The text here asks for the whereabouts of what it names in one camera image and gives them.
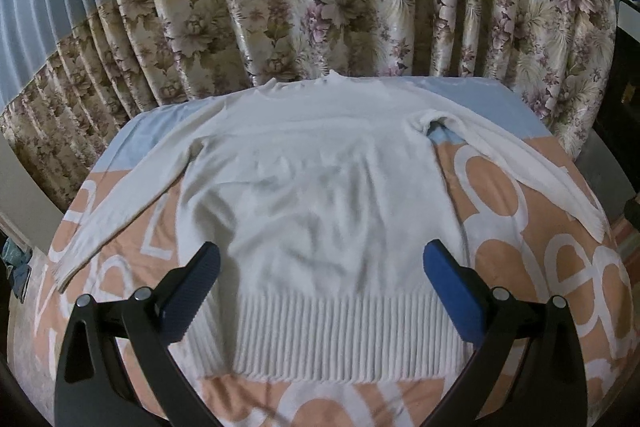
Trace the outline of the white knit sweater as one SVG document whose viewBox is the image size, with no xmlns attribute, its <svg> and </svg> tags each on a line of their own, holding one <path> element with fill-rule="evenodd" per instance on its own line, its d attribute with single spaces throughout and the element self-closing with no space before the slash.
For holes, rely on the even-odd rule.
<svg viewBox="0 0 640 427">
<path fill-rule="evenodd" d="M 559 167 L 472 110 L 400 79 L 268 83 L 204 105 L 122 178 L 55 267 L 58 288 L 179 184 L 177 256 L 221 272 L 179 362 L 201 377 L 406 381 L 463 348 L 422 268 L 438 239 L 469 261 L 428 132 L 442 124 L 602 239 L 602 211 Z"/>
</svg>

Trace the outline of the orange white lettered bedsheet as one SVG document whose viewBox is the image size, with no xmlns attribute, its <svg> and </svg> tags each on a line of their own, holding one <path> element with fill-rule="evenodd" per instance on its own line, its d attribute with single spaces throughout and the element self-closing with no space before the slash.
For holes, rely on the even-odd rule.
<svg viewBox="0 0 640 427">
<path fill-rule="evenodd" d="M 639 261 L 615 249 L 630 235 L 630 226 L 596 242 L 575 219 L 508 178 L 451 132 L 438 130 L 433 141 L 480 275 L 523 299 L 562 291 L 570 300 L 586 360 L 588 418 L 596 421 L 638 364 L 631 294 L 639 286 Z M 40 363 L 37 386 L 53 381 L 75 297 L 91 291 L 117 299 L 134 284 L 157 281 L 176 263 L 179 193 L 171 187 L 153 202 L 64 293 L 54 289 L 51 271 L 43 271 L 30 342 Z M 445 374 L 416 384 L 209 381 L 204 391 L 210 403 L 228 401 L 231 425 L 411 426 L 445 392 L 448 381 Z"/>
</svg>

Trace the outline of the black glass-front appliance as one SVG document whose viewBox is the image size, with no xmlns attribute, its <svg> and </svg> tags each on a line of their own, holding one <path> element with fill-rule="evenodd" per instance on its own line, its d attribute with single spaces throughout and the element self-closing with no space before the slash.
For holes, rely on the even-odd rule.
<svg viewBox="0 0 640 427">
<path fill-rule="evenodd" d="M 599 197 L 615 220 L 639 192 L 639 7 L 629 0 L 618 6 L 613 62 L 594 130 L 608 150 Z"/>
</svg>

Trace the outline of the floral and blue curtain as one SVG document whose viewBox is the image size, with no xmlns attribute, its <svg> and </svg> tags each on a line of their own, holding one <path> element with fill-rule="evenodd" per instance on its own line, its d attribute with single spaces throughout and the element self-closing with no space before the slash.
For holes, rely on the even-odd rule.
<svg viewBox="0 0 640 427">
<path fill-rule="evenodd" d="M 158 106 L 270 79 L 480 76 L 570 156 L 604 97 L 618 0 L 1 0 L 1 134 L 66 208 Z"/>
</svg>

